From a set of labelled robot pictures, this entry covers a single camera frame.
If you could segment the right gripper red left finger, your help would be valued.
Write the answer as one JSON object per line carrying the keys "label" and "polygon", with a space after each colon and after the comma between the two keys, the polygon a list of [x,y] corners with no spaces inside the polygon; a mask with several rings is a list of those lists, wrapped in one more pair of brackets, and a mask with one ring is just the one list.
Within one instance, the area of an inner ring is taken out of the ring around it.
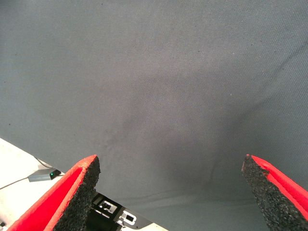
{"label": "right gripper red left finger", "polygon": [[98,156],[78,161],[8,229],[84,231],[99,174]]}

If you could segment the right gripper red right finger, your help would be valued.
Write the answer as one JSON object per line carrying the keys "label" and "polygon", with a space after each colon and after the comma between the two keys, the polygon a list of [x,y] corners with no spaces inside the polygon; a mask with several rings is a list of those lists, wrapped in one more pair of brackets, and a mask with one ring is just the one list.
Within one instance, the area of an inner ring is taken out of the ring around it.
{"label": "right gripper red right finger", "polygon": [[271,231],[308,229],[308,192],[268,161],[245,156],[242,173]]}

